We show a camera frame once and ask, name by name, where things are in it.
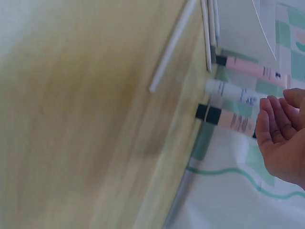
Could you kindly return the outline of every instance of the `hand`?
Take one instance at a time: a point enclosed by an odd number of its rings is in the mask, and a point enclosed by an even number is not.
[[[256,136],[268,172],[305,189],[305,90],[262,99]]]

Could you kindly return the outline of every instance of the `green wavy line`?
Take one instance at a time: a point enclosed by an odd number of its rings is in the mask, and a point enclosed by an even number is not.
[[[267,190],[263,189],[262,187],[258,186],[256,184],[256,182],[254,181],[254,179],[247,172],[245,172],[239,168],[226,168],[226,169],[218,170],[218,171],[205,171],[205,170],[199,170],[199,169],[196,169],[193,167],[187,167],[186,169],[190,172],[197,173],[200,175],[205,175],[205,176],[219,176],[219,175],[223,175],[226,173],[237,173],[237,174],[240,174],[240,175],[243,175],[244,177],[246,177],[257,191],[263,193],[264,195],[266,195],[268,197],[275,198],[275,199],[289,199],[293,196],[301,196],[301,197],[305,198],[305,193],[303,193],[303,192],[293,192],[293,193],[290,193],[285,196],[272,194],[272,193],[268,192]]]

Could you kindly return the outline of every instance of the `finger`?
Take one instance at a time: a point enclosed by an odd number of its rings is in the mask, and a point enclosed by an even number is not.
[[[301,101],[305,97],[305,90],[300,88],[287,89],[283,91],[283,94],[288,104],[300,108]]]
[[[270,134],[271,134],[272,141],[274,143],[284,142],[285,139],[282,136],[282,133],[276,124],[275,117],[274,117],[275,115],[273,113],[273,109],[272,109],[269,99],[261,99],[260,108],[261,108],[261,110],[264,110],[268,113],[269,127],[270,127]]]
[[[283,137],[286,140],[290,140],[296,134],[296,130],[292,127],[292,123],[286,116],[278,99],[275,96],[269,96],[268,99],[272,106],[277,126]]]
[[[302,129],[303,125],[301,122],[299,109],[288,104],[284,98],[280,98],[279,101],[285,114],[287,115],[288,119],[292,122],[292,126],[296,129],[296,131]]]
[[[300,117],[302,128],[305,128],[305,98],[302,99],[300,104]]]
[[[274,143],[270,135],[268,113],[264,110],[261,110],[257,117],[255,134],[259,149],[262,152],[263,157],[266,158],[266,155],[270,148],[274,146]]]

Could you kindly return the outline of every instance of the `white stick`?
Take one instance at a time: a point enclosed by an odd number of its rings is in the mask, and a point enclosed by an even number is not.
[[[214,0],[214,21],[215,21],[215,36],[216,42],[219,42],[220,37],[220,25],[219,25],[219,12],[218,12],[218,1]]]
[[[212,59],[211,59],[211,47],[210,47],[210,33],[209,33],[209,19],[208,10],[205,4],[205,0],[201,0],[202,8],[202,19],[204,29],[204,40],[205,40],[205,54],[206,54],[206,67],[208,72],[212,72]]]
[[[187,3],[185,4],[184,10],[182,11],[182,14],[180,15],[180,18],[176,24],[173,34],[165,49],[163,57],[154,74],[152,84],[149,87],[150,92],[156,91],[157,86],[158,86],[160,80],[162,79],[164,72],[166,70],[166,67],[171,59],[173,51],[175,50],[178,40],[180,39],[182,32],[184,31],[185,26],[187,25],[187,22],[189,21],[189,18],[195,9],[196,4],[197,4],[197,0],[188,0]]]
[[[211,46],[216,46],[213,0],[208,0],[208,9],[209,9],[209,23],[210,23],[210,43]]]

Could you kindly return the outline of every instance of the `yellow wooden surface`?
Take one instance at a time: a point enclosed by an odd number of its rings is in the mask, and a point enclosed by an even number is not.
[[[162,228],[208,76],[198,2],[148,93],[183,4],[0,2],[0,228]]]

